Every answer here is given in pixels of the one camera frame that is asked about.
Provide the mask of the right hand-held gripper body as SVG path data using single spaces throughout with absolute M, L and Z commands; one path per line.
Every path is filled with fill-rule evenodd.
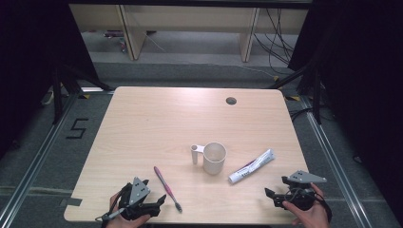
M 324 183 L 326 178 L 298 170 L 295 173 L 286 176 L 290 184 L 288 186 L 288 192 L 285 194 L 275 194 L 272 199 L 276 207 L 283 208 L 282 203 L 289 201 L 293 203 L 300 210 L 306 211 L 310 209 L 314 201 L 316 200 L 316 192 L 311 187 L 311 183 Z

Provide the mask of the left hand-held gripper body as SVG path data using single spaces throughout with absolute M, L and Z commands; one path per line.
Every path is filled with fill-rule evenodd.
M 161 209 L 157 202 L 144 203 L 150 189 L 143 181 L 135 177 L 132 183 L 128 183 L 123 189 L 119 201 L 121 216 L 126 220 L 134 220 L 143 215 L 157 217 Z

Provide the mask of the pink toothbrush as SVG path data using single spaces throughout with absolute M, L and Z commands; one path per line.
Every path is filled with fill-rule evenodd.
M 167 184 L 167 182 L 165 181 L 165 179 L 163 178 L 163 174 L 161 173 L 160 169 L 157 166 L 154 166 L 154 172 L 156 173 L 158 179 L 160 180 L 160 182 L 163 185 L 163 188 L 165 190 L 165 192 L 169 195 L 169 197 L 174 201 L 175 207 L 176 209 L 182 213 L 182 207 L 179 204 L 179 202 L 177 201 L 177 199 L 175 198 L 172 190 L 170 189 L 169 185 Z

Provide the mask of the white toothpaste tube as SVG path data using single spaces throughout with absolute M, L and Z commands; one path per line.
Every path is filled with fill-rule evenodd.
M 256 159 L 253 161 L 250 161 L 249 163 L 245 164 L 242 168 L 239 170 L 235 171 L 234 173 L 230 174 L 228 176 L 228 181 L 231 184 L 235 184 L 244 178 L 248 177 L 258 169 L 260 169 L 262 166 L 267 164 L 268 162 L 272 161 L 275 158 L 274 152 L 272 149 L 267 149 L 264 153 L 262 153 L 260 156 L 258 156 Z

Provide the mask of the white cup with handle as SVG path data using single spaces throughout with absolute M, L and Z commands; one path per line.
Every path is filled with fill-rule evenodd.
M 221 172 L 227 156 L 227 150 L 221 143 L 193 144 L 190 150 L 194 164 L 198 163 L 199 155 L 202 154 L 202 167 L 207 174 L 218 175 Z

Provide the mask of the person's right hand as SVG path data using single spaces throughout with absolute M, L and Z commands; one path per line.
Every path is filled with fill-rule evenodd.
M 311 183 L 311 187 L 316 192 L 317 200 L 309 210 L 300 210 L 289 201 L 284 201 L 282 205 L 296 216 L 292 221 L 294 226 L 302 225 L 304 228 L 331 228 L 326 208 L 321 202 L 323 192 L 314 183 Z

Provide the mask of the person's left hand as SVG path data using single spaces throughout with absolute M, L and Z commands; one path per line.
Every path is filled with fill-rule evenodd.
M 113 195 L 109 200 L 109 206 L 112 208 L 112 213 L 118 210 L 117 200 L 119 193 Z M 134 220 L 126 220 L 121 215 L 118 215 L 114 219 L 110 220 L 106 228 L 139 228 L 151 219 L 150 215 L 143 215 Z

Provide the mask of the black metal stand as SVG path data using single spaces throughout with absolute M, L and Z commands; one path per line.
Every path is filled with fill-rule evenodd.
M 299 70 L 285 77 L 273 85 L 267 86 L 267 89 L 278 89 L 286 84 L 294 81 L 296 78 L 302 77 L 297 92 L 306 94 L 309 89 L 313 91 L 313 115 L 318 124 L 321 124 L 320 119 L 320 74 L 316 64 L 308 63 Z
M 56 65 L 52 71 L 51 79 L 54 96 L 54 124 L 57 124 L 61 120 L 64 113 L 62 103 L 62 86 L 65 87 L 69 94 L 78 95 L 83 92 L 78 84 L 78 80 L 81 79 L 101 88 L 102 90 L 114 90 L 114 87 L 101 82 L 97 75 L 91 76 L 82 70 L 67 64 Z

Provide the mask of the black curtain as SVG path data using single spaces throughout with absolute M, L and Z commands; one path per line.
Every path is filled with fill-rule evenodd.
M 70 0 L 0 0 L 0 159 L 52 84 L 52 73 L 96 79 Z
M 312 0 L 289 67 L 318 61 L 331 108 L 403 225 L 403 0 Z

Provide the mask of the beige wooden bench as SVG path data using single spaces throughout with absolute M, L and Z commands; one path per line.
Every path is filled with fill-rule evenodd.
M 247 62 L 256 33 L 301 32 L 305 9 L 215 8 L 71 4 L 80 31 L 120 30 L 129 58 L 139 58 L 145 34 L 151 30 L 236 33 L 240 56 Z

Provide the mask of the metal floor rail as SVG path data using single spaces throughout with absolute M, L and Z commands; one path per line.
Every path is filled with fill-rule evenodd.
M 54 145 L 61 129 L 64 126 L 68 113 L 70 112 L 75 101 L 78 99 L 78 95 L 69 95 L 66 103 L 62 108 L 62 115 L 60 119 L 54 123 L 49 132 L 47 133 L 44 141 L 37 150 L 31 164 L 25 175 L 14 188 L 12 195 L 10 196 L 6 206 L 0 213 L 0 228 L 10 228 L 15 216 L 17 215 L 21 205 L 23 204 L 30 187 L 35 181 L 41 167 L 43 166 L 51 147 Z
M 336 178 L 336 182 L 340 188 L 343 198 L 355 219 L 358 228 L 373 228 L 366 210 L 361 203 L 356 191 L 354 190 L 350 180 L 348 179 L 344 169 L 342 168 L 338 158 L 336 157 L 335 150 L 331 146 L 323 127 L 318 123 L 315 115 L 310 113 L 307 115 L 309 123 L 314 130 L 320 147 L 324 153 L 327 162 Z

